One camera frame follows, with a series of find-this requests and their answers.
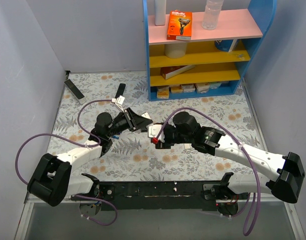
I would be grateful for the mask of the white remote control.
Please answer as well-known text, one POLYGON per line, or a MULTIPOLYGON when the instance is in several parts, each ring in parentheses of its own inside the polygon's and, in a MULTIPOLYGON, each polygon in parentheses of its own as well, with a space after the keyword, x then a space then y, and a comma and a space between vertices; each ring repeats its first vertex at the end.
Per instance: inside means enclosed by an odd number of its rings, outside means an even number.
POLYGON ((146 118, 146 119, 151 119, 150 115, 148 114, 148 112, 145 112, 141 115, 142 117, 146 118))

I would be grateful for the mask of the white remote battery cover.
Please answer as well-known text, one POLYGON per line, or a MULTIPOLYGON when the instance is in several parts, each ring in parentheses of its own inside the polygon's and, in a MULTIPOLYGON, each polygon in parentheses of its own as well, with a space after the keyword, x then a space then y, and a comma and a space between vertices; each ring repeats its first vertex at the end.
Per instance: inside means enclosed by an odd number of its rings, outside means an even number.
POLYGON ((188 149, 191 149, 192 148, 192 145, 190 143, 185 143, 184 144, 184 149, 185 150, 188 150, 188 149))

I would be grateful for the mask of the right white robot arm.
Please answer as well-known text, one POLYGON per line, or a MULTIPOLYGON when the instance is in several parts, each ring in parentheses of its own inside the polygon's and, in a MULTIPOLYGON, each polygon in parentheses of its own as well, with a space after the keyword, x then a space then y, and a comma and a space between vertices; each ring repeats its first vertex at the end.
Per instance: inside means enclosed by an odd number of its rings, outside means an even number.
POLYGON ((253 170, 252 175, 228 173, 215 188, 214 195, 230 199, 242 193, 271 194, 277 199, 297 203, 305 170, 298 154, 271 153, 240 143, 228 133, 201 126, 194 116, 182 111, 173 117, 173 124, 154 124, 148 137, 156 149, 170 149, 175 144, 190 144, 196 151, 225 158, 253 170))

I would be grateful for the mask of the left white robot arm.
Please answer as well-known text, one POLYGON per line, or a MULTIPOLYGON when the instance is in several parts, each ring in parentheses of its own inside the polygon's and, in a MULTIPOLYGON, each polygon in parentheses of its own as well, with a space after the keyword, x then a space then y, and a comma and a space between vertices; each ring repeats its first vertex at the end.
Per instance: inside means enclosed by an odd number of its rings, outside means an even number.
POLYGON ((108 112, 100 113, 88 140, 82 147, 76 147, 58 155, 44 154, 31 179, 27 190, 52 207, 67 196, 82 195, 88 200, 100 194, 100 181, 87 173, 72 176, 71 173, 93 159, 105 155, 113 142, 111 137, 123 131, 141 130, 153 121, 149 115, 138 115, 130 108, 113 118, 108 112))

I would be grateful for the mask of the slim black remote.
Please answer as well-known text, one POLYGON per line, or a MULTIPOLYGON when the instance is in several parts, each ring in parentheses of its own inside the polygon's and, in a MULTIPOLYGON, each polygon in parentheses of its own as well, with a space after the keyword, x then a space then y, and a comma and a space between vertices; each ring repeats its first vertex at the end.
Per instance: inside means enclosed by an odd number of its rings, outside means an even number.
POLYGON ((118 86, 115 98, 118 98, 118 97, 122 96, 124 94, 125 88, 126 88, 126 84, 125 83, 120 83, 119 86, 118 86))

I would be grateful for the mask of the black and silver remote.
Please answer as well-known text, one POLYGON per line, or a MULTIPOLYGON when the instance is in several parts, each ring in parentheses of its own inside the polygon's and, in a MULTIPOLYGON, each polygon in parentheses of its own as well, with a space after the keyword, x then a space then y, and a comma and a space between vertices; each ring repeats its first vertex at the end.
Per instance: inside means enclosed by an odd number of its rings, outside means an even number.
POLYGON ((77 88, 77 86, 70 79, 65 80, 64 84, 81 105, 86 103, 86 98, 84 94, 77 88))

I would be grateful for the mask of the orange snack box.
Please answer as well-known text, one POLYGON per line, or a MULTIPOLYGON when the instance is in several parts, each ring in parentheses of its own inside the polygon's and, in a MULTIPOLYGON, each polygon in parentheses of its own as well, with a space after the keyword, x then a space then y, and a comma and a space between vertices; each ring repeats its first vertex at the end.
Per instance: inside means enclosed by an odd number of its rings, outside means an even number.
POLYGON ((158 86, 156 97, 158 99, 168 99, 170 95, 170 88, 169 86, 158 86))

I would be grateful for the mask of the yellow small box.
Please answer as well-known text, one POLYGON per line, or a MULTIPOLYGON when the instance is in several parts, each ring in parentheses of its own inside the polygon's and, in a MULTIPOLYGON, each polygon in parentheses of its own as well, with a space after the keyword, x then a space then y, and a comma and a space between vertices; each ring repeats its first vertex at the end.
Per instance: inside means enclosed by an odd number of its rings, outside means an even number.
POLYGON ((183 93, 183 89, 180 85, 174 85, 170 87, 170 92, 172 94, 180 94, 183 93))

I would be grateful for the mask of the floral table mat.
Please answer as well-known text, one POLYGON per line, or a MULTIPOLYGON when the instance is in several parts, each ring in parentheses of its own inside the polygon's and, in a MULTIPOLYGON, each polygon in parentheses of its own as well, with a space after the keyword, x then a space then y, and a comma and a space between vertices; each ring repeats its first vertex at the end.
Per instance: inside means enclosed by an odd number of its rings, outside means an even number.
MULTIPOLYGON (((174 110, 190 107, 191 114, 202 126, 221 124, 240 142, 262 147, 241 86, 227 96, 149 101, 147 77, 142 71, 71 73, 69 79, 84 94, 89 106, 83 108, 68 89, 64 90, 47 149, 52 155, 83 144, 98 114, 108 112, 113 117, 118 114, 109 100, 115 96, 121 83, 126 85, 124 106, 137 114, 148 113, 155 122, 162 122, 174 110)), ((248 175, 252 170, 227 158, 199 153, 182 144, 171 149, 155 149, 145 132, 124 131, 113 140, 103 157, 84 164, 74 171, 74 175, 88 173, 101 181, 190 181, 219 180, 226 172, 248 175)))

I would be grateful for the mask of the white orange small box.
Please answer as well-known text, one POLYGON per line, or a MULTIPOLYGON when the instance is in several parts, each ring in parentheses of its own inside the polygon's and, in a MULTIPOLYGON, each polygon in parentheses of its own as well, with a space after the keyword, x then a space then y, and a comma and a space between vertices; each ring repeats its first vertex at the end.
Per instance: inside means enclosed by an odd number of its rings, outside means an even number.
POLYGON ((198 94, 204 94, 207 93, 210 89, 210 84, 208 82, 204 82, 204 83, 195 83, 194 84, 196 92, 198 94))

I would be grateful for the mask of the red and white flat box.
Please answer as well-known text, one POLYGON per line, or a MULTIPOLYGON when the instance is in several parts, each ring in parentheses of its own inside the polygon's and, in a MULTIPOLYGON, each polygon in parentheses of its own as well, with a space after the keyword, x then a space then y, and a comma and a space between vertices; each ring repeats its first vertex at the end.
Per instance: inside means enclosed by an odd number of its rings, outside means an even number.
POLYGON ((179 74, 185 73, 189 70, 194 69, 195 65, 179 65, 179 66, 166 66, 160 69, 160 75, 165 79, 168 80, 173 78, 179 74))

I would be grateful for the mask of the light blue small pack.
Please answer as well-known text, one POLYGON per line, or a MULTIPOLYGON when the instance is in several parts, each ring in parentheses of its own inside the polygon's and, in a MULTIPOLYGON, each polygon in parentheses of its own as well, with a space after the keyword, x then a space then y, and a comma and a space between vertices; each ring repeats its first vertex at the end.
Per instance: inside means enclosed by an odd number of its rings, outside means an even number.
POLYGON ((221 82, 217 81, 217 82, 210 82, 209 83, 209 89, 210 90, 214 90, 214 89, 217 89, 221 86, 221 82))

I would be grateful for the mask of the white cylinder container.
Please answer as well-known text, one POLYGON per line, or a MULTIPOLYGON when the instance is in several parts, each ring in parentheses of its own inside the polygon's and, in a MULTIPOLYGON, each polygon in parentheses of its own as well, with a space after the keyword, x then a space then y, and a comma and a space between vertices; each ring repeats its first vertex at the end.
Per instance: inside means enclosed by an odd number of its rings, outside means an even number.
POLYGON ((186 42, 165 44, 164 54, 171 59, 182 58, 186 54, 187 46, 186 42))

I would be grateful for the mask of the blue shelf unit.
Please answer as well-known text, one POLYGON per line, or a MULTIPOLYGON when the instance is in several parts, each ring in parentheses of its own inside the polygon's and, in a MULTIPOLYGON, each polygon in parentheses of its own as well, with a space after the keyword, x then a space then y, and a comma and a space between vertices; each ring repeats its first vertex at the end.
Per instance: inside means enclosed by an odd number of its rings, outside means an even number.
POLYGON ((186 54, 176 59, 164 54, 165 45, 180 42, 167 40, 168 26, 156 26, 155 17, 148 14, 147 1, 144 0, 142 5, 148 99, 157 101, 157 87, 160 86, 221 82, 219 88, 209 89, 206 93, 170 93, 171 100, 234 94, 272 25, 277 1, 252 0, 245 9, 223 10, 214 30, 203 29, 203 12, 194 12, 192 37, 187 41, 186 54), (231 52, 215 47, 217 40, 234 39, 239 42, 231 52), (170 79, 164 79, 160 74, 162 67, 186 65, 195 65, 195 68, 170 79))

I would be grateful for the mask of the blue round tin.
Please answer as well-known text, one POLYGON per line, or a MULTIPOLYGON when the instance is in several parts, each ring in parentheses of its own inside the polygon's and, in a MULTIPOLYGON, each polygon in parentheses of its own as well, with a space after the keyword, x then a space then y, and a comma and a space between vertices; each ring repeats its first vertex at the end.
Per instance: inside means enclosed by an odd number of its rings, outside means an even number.
POLYGON ((222 52, 232 52, 237 44, 239 43, 238 39, 228 39, 228 40, 216 40, 214 42, 215 47, 222 52))

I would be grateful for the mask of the orange razor box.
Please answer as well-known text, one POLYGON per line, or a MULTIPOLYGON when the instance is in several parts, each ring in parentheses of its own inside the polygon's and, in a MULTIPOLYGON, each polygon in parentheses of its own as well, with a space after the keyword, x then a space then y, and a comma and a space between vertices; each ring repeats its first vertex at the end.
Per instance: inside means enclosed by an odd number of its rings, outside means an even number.
POLYGON ((193 13, 173 10, 169 14, 166 39, 190 41, 192 37, 193 13))

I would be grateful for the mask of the white tall bottle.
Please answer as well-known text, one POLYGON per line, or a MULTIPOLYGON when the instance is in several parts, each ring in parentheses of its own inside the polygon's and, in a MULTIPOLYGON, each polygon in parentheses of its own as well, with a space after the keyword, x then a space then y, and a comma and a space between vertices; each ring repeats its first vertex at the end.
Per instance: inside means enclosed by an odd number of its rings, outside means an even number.
POLYGON ((166 23, 166 0, 154 0, 154 23, 164 26, 166 23))

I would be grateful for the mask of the clear plastic bottle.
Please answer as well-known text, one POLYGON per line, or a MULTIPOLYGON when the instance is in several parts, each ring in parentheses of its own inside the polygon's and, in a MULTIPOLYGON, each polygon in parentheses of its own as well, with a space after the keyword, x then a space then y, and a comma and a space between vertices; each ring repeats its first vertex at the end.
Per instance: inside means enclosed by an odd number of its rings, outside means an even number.
POLYGON ((217 27, 223 3, 224 0, 207 0, 201 23, 205 30, 214 30, 217 27))

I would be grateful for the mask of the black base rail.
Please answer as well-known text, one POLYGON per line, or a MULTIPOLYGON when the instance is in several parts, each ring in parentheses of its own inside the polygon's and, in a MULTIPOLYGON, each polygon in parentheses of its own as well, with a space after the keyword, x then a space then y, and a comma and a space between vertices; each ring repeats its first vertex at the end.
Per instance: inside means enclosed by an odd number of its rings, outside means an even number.
POLYGON ((99 183, 98 200, 112 203, 118 210, 224 210, 238 212, 238 201, 246 192, 236 194, 220 180, 214 181, 106 181, 99 183), (217 202, 229 202, 218 207, 217 202))

